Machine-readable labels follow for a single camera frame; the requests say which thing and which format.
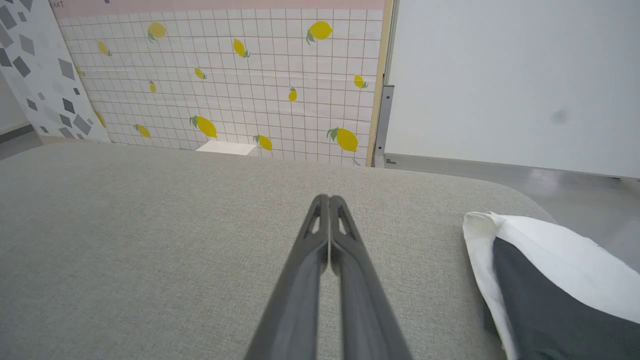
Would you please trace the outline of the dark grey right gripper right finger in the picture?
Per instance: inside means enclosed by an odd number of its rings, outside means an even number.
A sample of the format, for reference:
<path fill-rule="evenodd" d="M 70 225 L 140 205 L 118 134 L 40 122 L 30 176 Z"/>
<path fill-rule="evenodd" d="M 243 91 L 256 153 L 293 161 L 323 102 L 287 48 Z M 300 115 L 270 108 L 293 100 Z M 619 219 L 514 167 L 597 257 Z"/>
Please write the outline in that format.
<path fill-rule="evenodd" d="M 411 360 L 354 217 L 337 195 L 331 197 L 331 268 L 339 278 L 342 358 Z"/>

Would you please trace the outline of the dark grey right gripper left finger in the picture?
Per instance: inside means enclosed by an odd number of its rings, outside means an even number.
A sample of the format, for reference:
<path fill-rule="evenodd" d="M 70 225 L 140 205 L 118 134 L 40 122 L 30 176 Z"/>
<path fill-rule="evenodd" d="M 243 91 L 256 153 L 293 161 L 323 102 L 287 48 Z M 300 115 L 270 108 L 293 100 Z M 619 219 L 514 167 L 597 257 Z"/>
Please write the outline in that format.
<path fill-rule="evenodd" d="M 247 360 L 315 360 L 320 280 L 329 256 L 330 198 L 318 194 L 302 221 L 259 324 Z"/>

